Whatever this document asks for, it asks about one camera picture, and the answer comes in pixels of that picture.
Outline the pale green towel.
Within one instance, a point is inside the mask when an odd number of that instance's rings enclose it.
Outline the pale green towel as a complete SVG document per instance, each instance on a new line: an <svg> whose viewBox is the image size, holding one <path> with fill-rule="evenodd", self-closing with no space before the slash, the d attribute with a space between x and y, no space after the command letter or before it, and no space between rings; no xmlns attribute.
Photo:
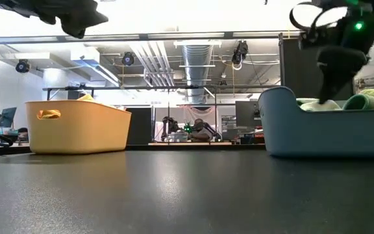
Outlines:
<svg viewBox="0 0 374 234"><path fill-rule="evenodd" d="M307 112L319 112L319 111L341 111L342 108L333 100L328 100L323 104L319 103L316 98L297 98L298 106Z"/></svg>
<svg viewBox="0 0 374 234"><path fill-rule="evenodd" d="M344 104L343 110L374 110L374 96L356 94Z"/></svg>

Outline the silver ventilation duct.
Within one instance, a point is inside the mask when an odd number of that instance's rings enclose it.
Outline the silver ventilation duct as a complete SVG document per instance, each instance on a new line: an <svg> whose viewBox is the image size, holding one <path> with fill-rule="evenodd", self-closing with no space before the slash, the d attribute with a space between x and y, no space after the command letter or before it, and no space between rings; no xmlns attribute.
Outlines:
<svg viewBox="0 0 374 234"><path fill-rule="evenodd" d="M189 103L203 104L206 102L207 91L203 86L206 85L213 47L212 45L182 46L186 84L195 87L186 90Z"/></svg>

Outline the black partition panel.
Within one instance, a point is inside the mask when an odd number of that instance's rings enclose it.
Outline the black partition panel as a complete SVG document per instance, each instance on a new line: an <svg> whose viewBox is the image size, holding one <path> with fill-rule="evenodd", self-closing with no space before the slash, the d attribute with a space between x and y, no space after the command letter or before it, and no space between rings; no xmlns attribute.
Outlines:
<svg viewBox="0 0 374 234"><path fill-rule="evenodd" d="M323 74L317 65L321 48L301 49L297 38L279 35L281 85L291 89L297 98L318 98Z"/></svg>

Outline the person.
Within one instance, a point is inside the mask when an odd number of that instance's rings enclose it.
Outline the person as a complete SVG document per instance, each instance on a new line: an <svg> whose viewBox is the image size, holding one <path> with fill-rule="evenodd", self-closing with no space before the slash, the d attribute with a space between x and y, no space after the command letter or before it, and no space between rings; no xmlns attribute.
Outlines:
<svg viewBox="0 0 374 234"><path fill-rule="evenodd" d="M188 139L192 142L210 142L213 136L212 133L205 129L205 122L198 118L194 121L193 130L188 135Z"/></svg>

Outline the computer monitor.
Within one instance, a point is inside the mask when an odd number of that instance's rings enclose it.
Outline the computer monitor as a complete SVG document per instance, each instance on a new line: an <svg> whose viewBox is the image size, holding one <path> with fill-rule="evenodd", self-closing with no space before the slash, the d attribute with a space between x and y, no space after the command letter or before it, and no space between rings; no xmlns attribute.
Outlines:
<svg viewBox="0 0 374 234"><path fill-rule="evenodd" d="M238 127L260 127L262 125L257 101L236 101L235 113Z"/></svg>

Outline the pale yellow towel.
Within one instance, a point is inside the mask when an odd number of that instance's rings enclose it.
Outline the pale yellow towel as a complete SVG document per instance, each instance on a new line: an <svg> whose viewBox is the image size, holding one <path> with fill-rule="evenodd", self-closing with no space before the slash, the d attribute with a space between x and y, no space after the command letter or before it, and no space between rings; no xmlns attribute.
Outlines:
<svg viewBox="0 0 374 234"><path fill-rule="evenodd" d="M98 103L98 104L101 104L101 105L105 105L104 103L96 101L90 94L83 95L82 97L78 98L77 101L88 101L88 102L92 102L92 103ZM119 109L121 111L127 110L126 107L121 106L121 105L118 105L118 106L108 105L108 106L113 107L115 109Z"/></svg>

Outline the black cabinet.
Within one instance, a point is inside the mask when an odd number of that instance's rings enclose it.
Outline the black cabinet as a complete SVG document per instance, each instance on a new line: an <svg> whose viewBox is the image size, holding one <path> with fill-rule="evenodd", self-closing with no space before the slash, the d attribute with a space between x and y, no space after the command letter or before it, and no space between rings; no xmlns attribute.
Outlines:
<svg viewBox="0 0 374 234"><path fill-rule="evenodd" d="M129 108L131 122L129 127L128 145L148 145L151 141L152 109Z"/></svg>

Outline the orange towel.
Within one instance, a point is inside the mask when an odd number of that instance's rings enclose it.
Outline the orange towel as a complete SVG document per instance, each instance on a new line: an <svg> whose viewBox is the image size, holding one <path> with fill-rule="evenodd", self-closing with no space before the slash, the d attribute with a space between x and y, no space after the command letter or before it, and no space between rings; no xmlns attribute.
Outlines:
<svg viewBox="0 0 374 234"><path fill-rule="evenodd" d="M37 114L38 119L57 119L61 117L59 110L50 109L50 110L40 110Z"/></svg>

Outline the orange plastic basket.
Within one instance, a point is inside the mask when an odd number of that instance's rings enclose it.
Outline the orange plastic basket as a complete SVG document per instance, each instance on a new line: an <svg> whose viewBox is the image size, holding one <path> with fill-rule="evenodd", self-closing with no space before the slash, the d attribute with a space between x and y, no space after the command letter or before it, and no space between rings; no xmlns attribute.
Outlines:
<svg viewBox="0 0 374 234"><path fill-rule="evenodd" d="M77 100L29 101L29 146L37 154L86 154L121 151L127 145L131 113ZM38 119L41 110L59 110L57 119Z"/></svg>

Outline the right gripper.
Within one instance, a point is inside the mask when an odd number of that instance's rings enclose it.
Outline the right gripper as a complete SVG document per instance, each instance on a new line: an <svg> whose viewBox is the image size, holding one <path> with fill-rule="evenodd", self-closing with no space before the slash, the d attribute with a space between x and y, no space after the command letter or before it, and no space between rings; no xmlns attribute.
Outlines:
<svg viewBox="0 0 374 234"><path fill-rule="evenodd" d="M319 92L319 103L333 98L369 62L369 57L360 50L340 46L327 46L319 50L317 65L323 74Z"/></svg>

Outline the overhead frame beam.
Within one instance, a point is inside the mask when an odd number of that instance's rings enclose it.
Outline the overhead frame beam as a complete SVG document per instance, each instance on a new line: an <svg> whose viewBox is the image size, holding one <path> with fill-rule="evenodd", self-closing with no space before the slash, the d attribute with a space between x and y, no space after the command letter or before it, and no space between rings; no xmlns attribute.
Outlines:
<svg viewBox="0 0 374 234"><path fill-rule="evenodd" d="M151 40L245 40L273 39L280 34L297 38L299 31L226 31L226 32L160 32L141 34L100 34L86 35L78 39L72 36L0 36L0 44L45 44L74 42L137 42Z"/></svg>

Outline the blue plastic basket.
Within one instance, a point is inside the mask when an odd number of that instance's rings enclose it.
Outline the blue plastic basket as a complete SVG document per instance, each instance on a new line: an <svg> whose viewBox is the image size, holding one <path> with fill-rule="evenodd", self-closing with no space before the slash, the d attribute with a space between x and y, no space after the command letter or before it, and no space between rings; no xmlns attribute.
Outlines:
<svg viewBox="0 0 374 234"><path fill-rule="evenodd" d="M278 157L374 157L374 110L307 112L285 86L258 105L266 150Z"/></svg>

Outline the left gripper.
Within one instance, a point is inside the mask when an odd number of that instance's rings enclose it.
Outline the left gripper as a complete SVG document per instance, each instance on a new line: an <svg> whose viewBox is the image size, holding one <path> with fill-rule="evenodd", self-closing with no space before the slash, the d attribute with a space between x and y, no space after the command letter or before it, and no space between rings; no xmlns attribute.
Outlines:
<svg viewBox="0 0 374 234"><path fill-rule="evenodd" d="M108 17L97 10L96 0L36 0L35 10L39 18L55 24L58 18L62 30L78 39L82 39L88 27L108 21Z"/></svg>

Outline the small dark monitor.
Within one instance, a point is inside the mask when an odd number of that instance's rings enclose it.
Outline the small dark monitor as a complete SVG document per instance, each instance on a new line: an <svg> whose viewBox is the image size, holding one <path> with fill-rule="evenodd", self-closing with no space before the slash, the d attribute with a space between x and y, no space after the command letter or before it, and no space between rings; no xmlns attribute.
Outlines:
<svg viewBox="0 0 374 234"><path fill-rule="evenodd" d="M4 128L12 127L14 123L16 110L17 110L16 107L11 107L11 108L2 110L2 113L0 114L0 127L4 127Z"/></svg>

